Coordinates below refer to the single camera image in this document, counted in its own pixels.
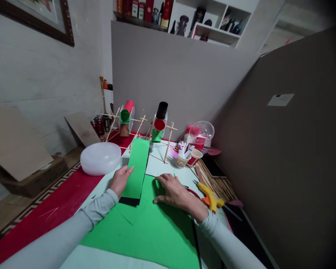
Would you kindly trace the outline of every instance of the framed picture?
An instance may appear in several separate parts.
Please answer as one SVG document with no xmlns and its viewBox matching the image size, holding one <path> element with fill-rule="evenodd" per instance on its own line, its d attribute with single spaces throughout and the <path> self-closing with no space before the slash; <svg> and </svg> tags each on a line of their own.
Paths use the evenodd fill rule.
<svg viewBox="0 0 336 269">
<path fill-rule="evenodd" d="M 75 46 L 67 0 L 0 0 L 0 14 Z"/>
</svg>

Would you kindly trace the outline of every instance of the wooden board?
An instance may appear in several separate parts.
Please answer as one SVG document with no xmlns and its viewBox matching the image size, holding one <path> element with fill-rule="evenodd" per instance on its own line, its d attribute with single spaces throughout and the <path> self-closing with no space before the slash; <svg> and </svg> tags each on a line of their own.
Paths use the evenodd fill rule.
<svg viewBox="0 0 336 269">
<path fill-rule="evenodd" d="M 52 161 L 18 108 L 0 108 L 0 165 L 22 181 Z"/>
<path fill-rule="evenodd" d="M 77 112 L 70 116 L 65 116 L 65 118 L 85 147 L 101 142 L 83 112 Z"/>
</svg>

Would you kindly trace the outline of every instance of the patterned carpet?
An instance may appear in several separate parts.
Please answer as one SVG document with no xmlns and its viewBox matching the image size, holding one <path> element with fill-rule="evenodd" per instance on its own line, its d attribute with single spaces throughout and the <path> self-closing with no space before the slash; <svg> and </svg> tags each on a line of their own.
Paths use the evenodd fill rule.
<svg viewBox="0 0 336 269">
<path fill-rule="evenodd" d="M 0 233 L 7 235 L 13 228 L 16 227 L 26 216 L 28 216 L 39 204 L 41 204 L 47 197 L 50 196 L 70 175 L 73 174 L 81 166 L 80 162 L 77 162 L 68 172 L 56 180 L 51 186 L 42 193 L 35 201 L 33 201 L 27 208 L 21 211 L 8 225 L 6 225 Z"/>
</svg>

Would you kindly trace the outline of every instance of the green foam sheet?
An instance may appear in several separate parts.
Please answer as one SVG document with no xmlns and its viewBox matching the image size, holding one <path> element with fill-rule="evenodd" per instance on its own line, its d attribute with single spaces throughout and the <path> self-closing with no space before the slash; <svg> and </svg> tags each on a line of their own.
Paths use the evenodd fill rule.
<svg viewBox="0 0 336 269">
<path fill-rule="evenodd" d="M 127 181 L 127 186 L 122 193 L 122 197 L 139 199 L 141 197 L 144 173 L 146 172 L 149 152 L 149 141 L 135 138 L 133 139 L 128 168 L 134 166 L 133 173 Z"/>
<path fill-rule="evenodd" d="M 154 177 L 146 175 L 140 205 L 132 207 L 118 203 L 81 245 L 173 269 L 198 269 L 191 218 L 178 208 L 152 202 L 164 193 L 163 186 Z"/>
</svg>

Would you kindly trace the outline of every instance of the black cylinder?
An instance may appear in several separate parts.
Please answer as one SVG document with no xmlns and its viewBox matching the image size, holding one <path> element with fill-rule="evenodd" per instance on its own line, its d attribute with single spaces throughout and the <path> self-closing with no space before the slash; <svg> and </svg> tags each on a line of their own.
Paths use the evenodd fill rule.
<svg viewBox="0 0 336 269">
<path fill-rule="evenodd" d="M 157 110 L 157 118 L 164 120 L 167 114 L 168 103 L 160 102 Z"/>
</svg>

